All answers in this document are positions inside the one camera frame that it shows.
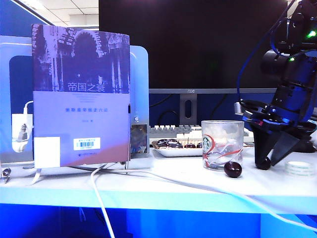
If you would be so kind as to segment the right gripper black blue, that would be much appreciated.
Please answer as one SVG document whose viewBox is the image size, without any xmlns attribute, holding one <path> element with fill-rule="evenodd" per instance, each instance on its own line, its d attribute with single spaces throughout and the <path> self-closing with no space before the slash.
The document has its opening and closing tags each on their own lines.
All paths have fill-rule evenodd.
<svg viewBox="0 0 317 238">
<path fill-rule="evenodd" d="M 307 137 L 301 133 L 307 129 L 306 100 L 273 100 L 271 103 L 240 100 L 234 104 L 234 110 L 254 133 L 255 165 L 260 170 L 275 166 L 307 143 Z"/>
</svg>

